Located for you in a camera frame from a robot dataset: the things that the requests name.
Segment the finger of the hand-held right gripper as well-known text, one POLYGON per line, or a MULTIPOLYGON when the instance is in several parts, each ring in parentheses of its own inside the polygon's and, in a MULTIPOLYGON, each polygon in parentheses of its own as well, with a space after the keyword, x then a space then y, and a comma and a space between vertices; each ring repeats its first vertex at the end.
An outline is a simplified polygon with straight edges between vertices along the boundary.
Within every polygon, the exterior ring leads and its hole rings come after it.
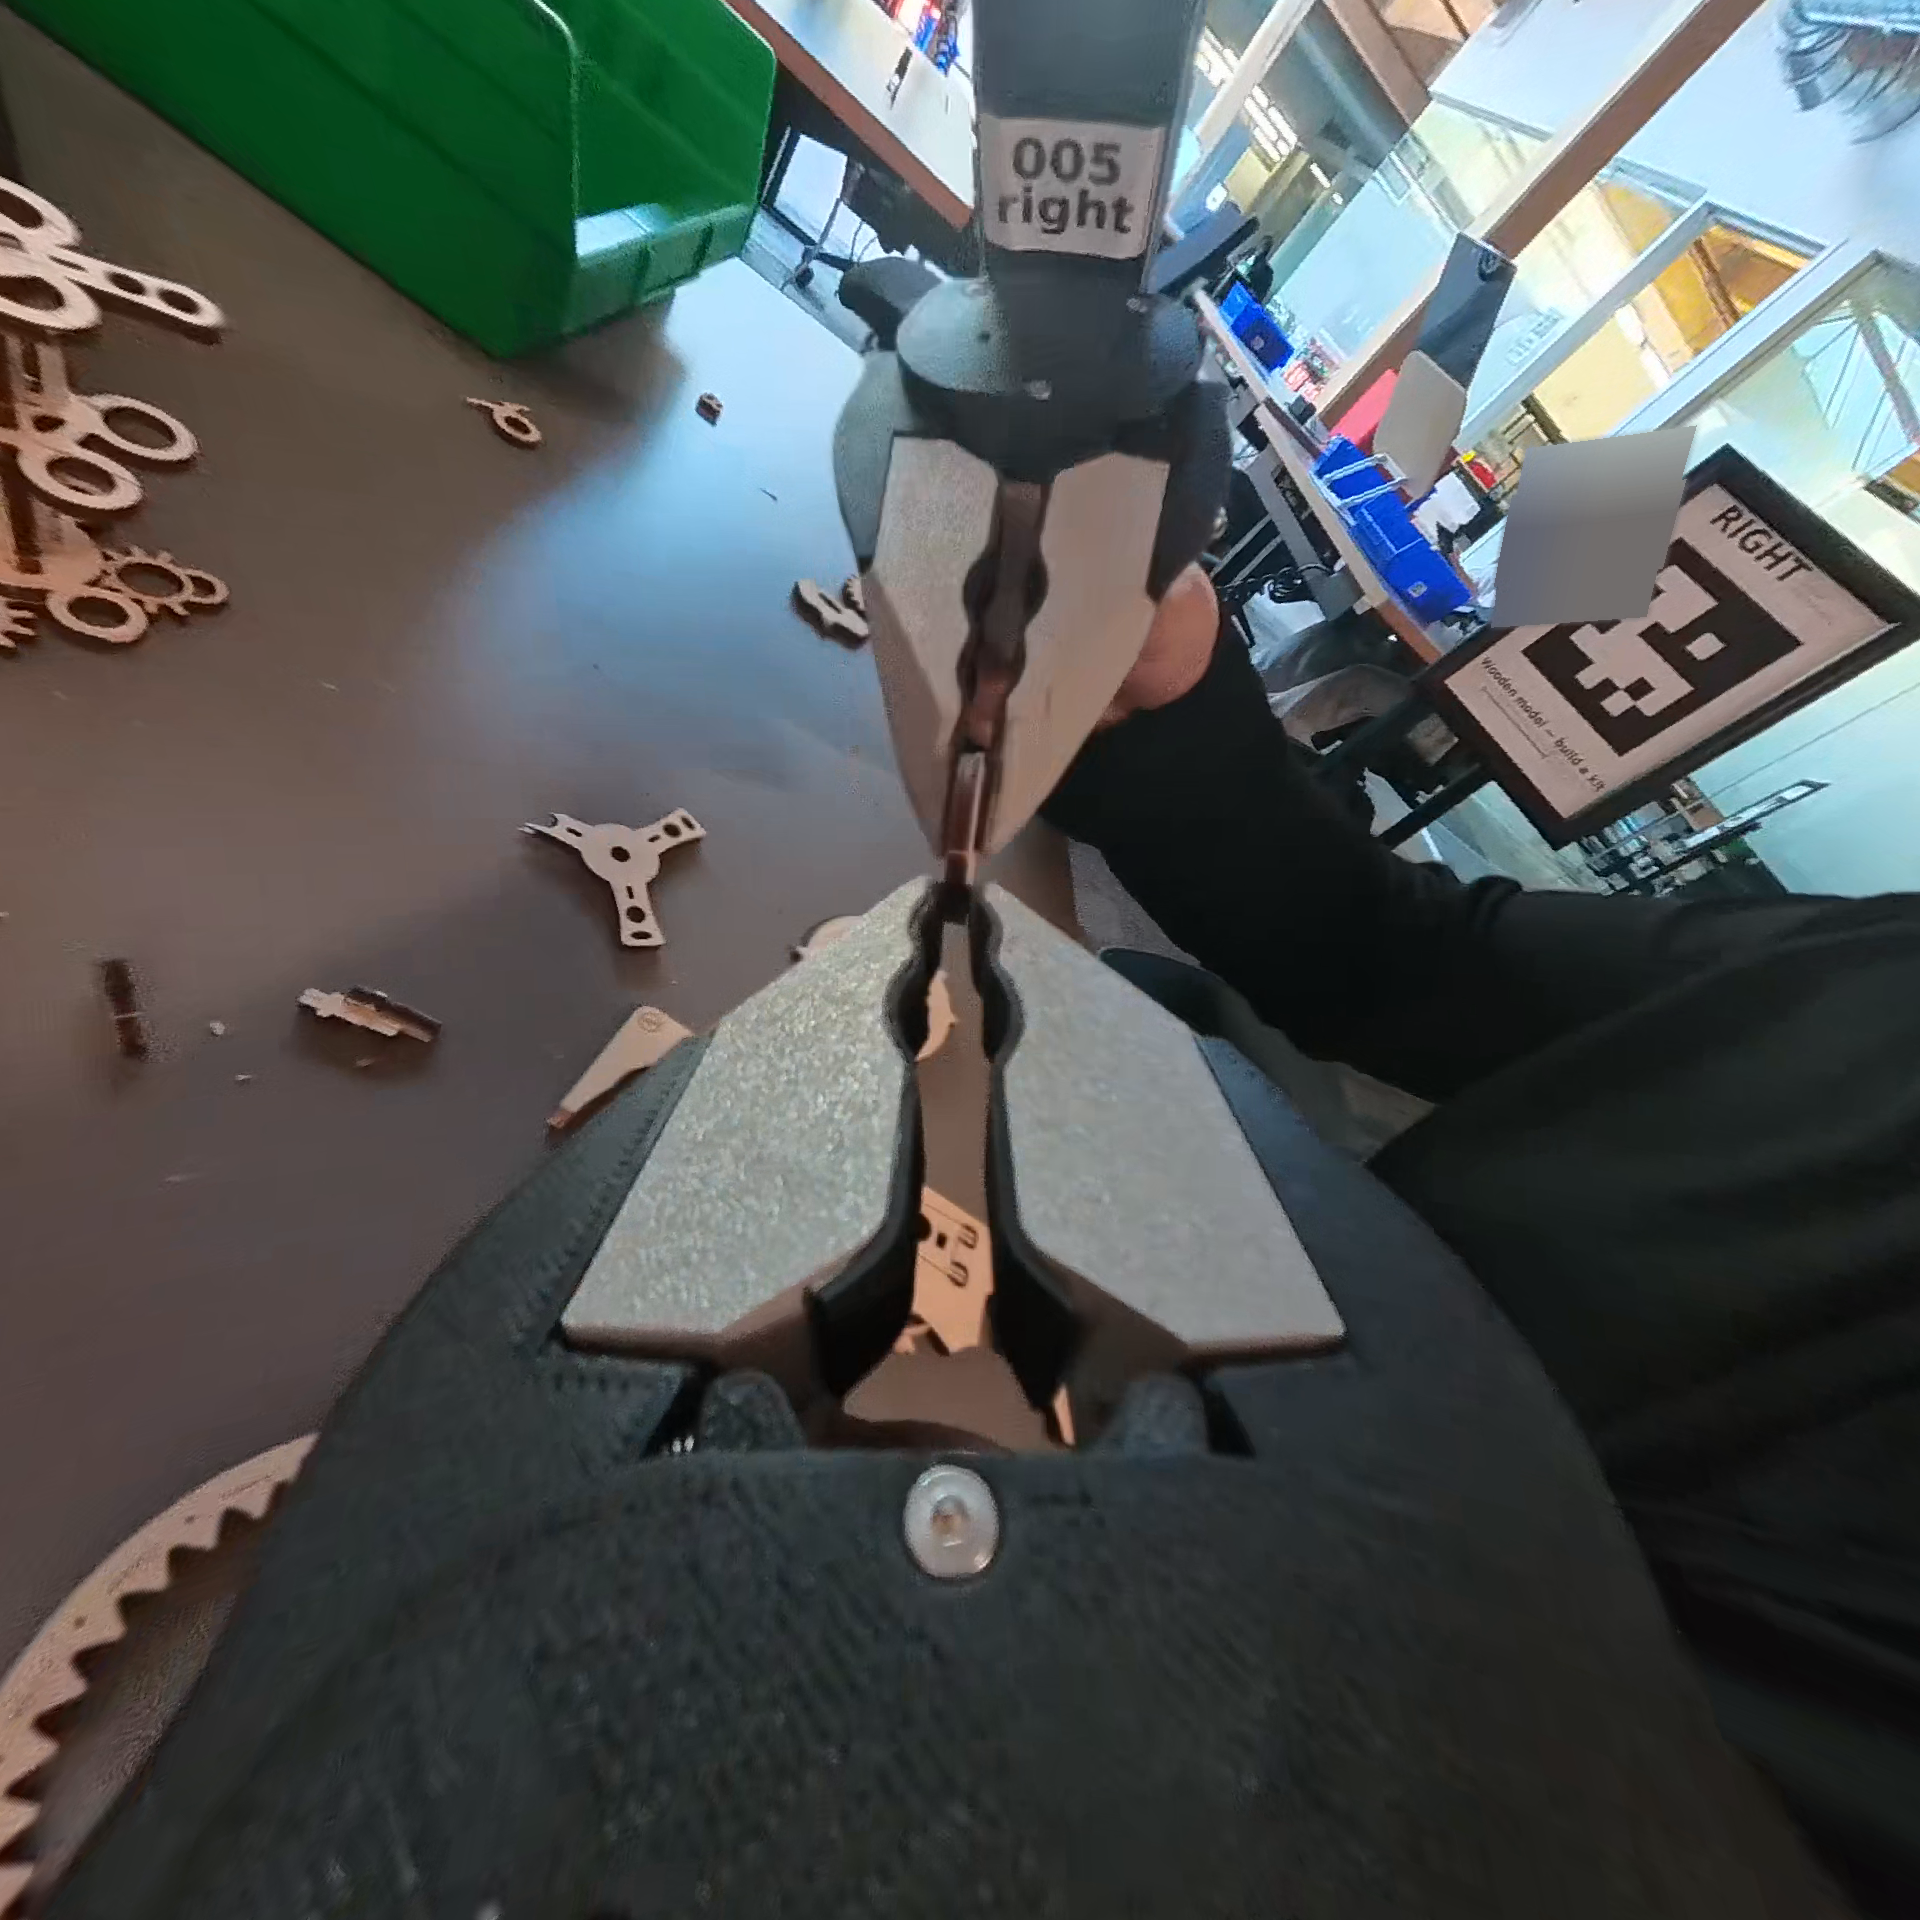
POLYGON ((866 606, 902 784, 936 858, 955 754, 984 746, 997 771, 1036 563, 1036 483, 948 440, 891 444, 866 606))
POLYGON ((1004 706, 985 852, 1040 812, 1142 661, 1169 472, 1163 461, 1106 453, 1044 493, 1044 593, 1027 616, 1019 680, 1004 706))

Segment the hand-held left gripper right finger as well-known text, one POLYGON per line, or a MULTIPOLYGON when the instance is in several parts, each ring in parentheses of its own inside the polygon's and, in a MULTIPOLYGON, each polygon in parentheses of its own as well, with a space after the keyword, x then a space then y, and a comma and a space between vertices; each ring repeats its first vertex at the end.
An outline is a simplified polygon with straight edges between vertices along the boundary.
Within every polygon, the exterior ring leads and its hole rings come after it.
POLYGON ((1019 1390, 1086 1445, 1137 1381, 1339 1349, 1343 1315, 1188 1024, 999 884, 968 939, 989 1321, 1019 1390))

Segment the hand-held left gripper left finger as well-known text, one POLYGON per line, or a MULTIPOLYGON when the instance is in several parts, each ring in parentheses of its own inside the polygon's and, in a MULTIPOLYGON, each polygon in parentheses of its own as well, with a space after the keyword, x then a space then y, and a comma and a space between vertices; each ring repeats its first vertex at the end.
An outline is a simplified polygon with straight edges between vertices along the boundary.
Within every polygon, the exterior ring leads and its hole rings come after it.
POLYGON ((562 1315, 570 1345, 838 1400, 895 1347, 925 1183, 940 884, 880 901, 696 1045, 562 1315))

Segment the small wooden model part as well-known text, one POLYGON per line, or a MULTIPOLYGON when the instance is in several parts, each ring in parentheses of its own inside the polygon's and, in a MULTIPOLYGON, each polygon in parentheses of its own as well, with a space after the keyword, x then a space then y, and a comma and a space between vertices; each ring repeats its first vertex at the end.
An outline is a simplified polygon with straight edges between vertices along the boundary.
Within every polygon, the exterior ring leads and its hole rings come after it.
POLYGON ((950 769, 940 816, 940 867, 948 895, 968 901, 987 858, 993 810, 991 752, 978 744, 961 748, 950 769))

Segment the person's right forearm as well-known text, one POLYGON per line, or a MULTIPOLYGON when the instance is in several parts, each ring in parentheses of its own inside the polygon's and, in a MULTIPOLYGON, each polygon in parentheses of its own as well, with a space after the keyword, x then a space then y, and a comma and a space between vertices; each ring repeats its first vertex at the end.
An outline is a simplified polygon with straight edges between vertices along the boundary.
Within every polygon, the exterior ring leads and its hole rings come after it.
POLYGON ((1301 1052, 1465 1116, 1917 1122, 1919 909, 1464 880, 1314 778, 1237 640, 1095 733, 1044 816, 1301 1052))

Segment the wooden ringed model part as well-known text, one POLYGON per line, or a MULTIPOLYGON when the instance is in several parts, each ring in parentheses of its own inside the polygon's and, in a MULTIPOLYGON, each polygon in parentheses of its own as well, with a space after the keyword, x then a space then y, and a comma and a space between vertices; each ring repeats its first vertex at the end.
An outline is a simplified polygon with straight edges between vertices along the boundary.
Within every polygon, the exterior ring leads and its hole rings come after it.
POLYGON ((39 502, 84 521, 137 512, 146 468, 184 468, 201 455, 196 432, 167 410, 133 396, 80 396, 20 406, 3 444, 39 502))
POLYGON ((107 644, 141 640, 158 616, 192 619, 228 604, 226 580, 143 546, 109 551, 93 578, 42 597, 63 631, 107 644))
POLYGON ((20 181, 3 181, 3 328, 39 338, 84 334, 112 306, 201 338, 216 338, 226 315, 177 279, 152 275, 84 251, 75 221, 20 181))

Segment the person's right hand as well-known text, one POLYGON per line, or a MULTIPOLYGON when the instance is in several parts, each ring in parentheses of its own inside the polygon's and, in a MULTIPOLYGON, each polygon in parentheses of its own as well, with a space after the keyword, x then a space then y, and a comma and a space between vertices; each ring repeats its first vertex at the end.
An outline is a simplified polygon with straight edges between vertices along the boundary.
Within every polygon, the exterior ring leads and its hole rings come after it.
POLYGON ((1157 602, 1142 661, 1127 672, 1097 721, 1110 731, 1144 712, 1188 697, 1207 676, 1218 646, 1222 610, 1203 563, 1190 563, 1157 602))

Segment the wedge-shaped wooden part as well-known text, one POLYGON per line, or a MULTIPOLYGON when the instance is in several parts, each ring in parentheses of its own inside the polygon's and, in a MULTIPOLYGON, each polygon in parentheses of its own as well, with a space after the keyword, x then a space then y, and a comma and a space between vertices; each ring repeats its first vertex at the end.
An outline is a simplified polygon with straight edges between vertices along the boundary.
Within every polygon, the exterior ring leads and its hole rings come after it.
POLYGON ((698 1031, 676 1018, 659 1005, 640 1003, 619 1024, 613 1037, 564 1092, 547 1116, 547 1132, 564 1135, 634 1077, 662 1065, 681 1043, 696 1039, 698 1031))

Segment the black office chair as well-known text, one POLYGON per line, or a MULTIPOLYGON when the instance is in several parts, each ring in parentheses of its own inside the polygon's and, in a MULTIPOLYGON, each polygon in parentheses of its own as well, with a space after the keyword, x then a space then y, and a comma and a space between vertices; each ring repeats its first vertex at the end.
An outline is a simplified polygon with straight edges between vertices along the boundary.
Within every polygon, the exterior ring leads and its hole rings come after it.
POLYGON ((906 315, 944 281, 946 275, 923 258, 887 253, 846 268, 838 298, 868 327, 874 351, 893 351, 906 315))

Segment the wooden plate with square holes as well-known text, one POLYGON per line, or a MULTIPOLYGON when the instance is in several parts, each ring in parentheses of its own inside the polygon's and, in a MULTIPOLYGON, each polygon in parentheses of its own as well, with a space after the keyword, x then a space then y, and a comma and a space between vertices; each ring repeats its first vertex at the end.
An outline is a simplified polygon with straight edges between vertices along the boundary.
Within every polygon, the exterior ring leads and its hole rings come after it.
POLYGON ((940 1353, 991 1341, 991 1239, 984 1222, 933 1184, 923 1188, 916 1258, 916 1298, 897 1353, 940 1353))

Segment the three-armed wooden part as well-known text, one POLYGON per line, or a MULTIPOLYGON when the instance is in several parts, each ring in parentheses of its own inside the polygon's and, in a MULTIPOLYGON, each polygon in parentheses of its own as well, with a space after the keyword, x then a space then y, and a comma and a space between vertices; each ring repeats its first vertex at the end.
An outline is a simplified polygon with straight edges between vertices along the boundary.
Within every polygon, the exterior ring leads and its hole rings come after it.
POLYGON ((687 808, 676 808, 645 825, 587 824, 572 814, 553 812, 526 822, 522 833, 553 839, 573 850, 611 892, 623 946, 662 950, 662 918, 655 882, 668 852, 694 846, 708 837, 704 824, 687 808))

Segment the small notched wooden part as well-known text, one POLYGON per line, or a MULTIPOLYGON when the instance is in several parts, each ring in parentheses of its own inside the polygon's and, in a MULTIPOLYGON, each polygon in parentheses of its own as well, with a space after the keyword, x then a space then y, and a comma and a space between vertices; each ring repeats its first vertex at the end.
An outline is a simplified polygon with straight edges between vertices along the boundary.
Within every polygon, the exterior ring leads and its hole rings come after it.
POLYGON ((437 1043, 443 1033, 443 1018, 369 986, 307 988, 299 992, 299 1009, 316 1018, 349 1022, 381 1039, 437 1043))

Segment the person's dark clothing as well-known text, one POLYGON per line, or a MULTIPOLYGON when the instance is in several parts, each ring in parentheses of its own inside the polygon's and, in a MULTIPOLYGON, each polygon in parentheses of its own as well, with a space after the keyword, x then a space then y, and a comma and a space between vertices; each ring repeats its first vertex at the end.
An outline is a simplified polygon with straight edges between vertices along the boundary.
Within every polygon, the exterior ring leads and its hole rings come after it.
POLYGON ((1382 1179, 1573 1407, 1707 1678, 1874 1916, 1917 1916, 1917 895, 1397 880, 1382 1179))

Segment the framed marker sign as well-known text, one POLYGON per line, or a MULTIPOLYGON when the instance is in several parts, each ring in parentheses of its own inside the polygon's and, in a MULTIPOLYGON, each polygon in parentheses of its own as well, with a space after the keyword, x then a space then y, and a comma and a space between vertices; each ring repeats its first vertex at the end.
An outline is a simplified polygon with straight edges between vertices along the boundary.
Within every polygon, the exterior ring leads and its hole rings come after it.
POLYGON ((1651 608, 1488 629, 1422 693, 1554 848, 1917 642, 1917 591, 1724 444, 1685 481, 1651 608))

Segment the green plastic storage bin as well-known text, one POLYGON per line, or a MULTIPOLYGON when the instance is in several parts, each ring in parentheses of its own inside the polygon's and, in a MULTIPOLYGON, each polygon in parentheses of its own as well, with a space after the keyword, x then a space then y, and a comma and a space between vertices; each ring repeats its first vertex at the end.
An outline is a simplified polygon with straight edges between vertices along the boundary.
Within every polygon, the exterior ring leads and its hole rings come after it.
POLYGON ((723 1, 14 9, 492 357, 734 258, 779 58, 723 1))

